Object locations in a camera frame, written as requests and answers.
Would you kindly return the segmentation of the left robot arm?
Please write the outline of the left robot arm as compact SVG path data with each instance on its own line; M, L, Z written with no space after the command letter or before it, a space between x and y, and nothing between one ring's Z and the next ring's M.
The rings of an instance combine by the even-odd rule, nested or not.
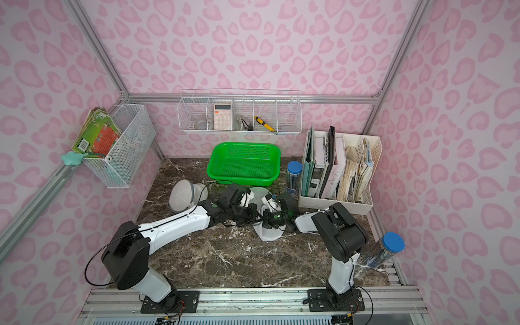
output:
M97 254L120 291L132 289L172 310L181 298L168 278L149 265L149 256L177 239L224 222L238 225L259 219L252 189L231 183L216 198L206 199L176 215L140 226L125 222Z

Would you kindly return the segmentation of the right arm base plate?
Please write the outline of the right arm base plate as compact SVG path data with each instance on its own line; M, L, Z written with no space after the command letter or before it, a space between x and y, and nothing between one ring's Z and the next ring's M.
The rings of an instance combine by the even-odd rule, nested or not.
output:
M344 311L354 314L366 310L361 291L357 288L340 295L331 289L310 289L303 304L308 305L311 312Z

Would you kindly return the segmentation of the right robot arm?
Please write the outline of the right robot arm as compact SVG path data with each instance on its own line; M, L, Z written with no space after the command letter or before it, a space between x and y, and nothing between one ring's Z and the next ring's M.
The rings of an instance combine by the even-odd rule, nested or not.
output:
M341 203L299 216L294 203L289 194L278 199L266 194L260 199L255 232L265 242L277 241L290 227L300 233L319 234L333 258L331 272L326 288L307 291L303 303L308 304L311 311L345 311L349 307L361 310L362 297L355 288L353 276L361 248L368 240L365 229Z

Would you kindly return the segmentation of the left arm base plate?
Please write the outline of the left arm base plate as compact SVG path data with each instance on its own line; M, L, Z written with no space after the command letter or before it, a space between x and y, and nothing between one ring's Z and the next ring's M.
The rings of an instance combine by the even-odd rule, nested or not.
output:
M200 291L173 291L161 302L156 303L145 296L142 314L194 314L199 304Z

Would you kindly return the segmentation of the white mesh laundry bag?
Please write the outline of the white mesh laundry bag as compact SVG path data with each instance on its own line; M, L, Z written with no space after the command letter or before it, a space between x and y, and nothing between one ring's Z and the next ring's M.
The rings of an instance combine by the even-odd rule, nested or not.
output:
M202 184L193 184L189 180L178 181L169 197L169 208L174 213L181 213L206 200L208 189Z

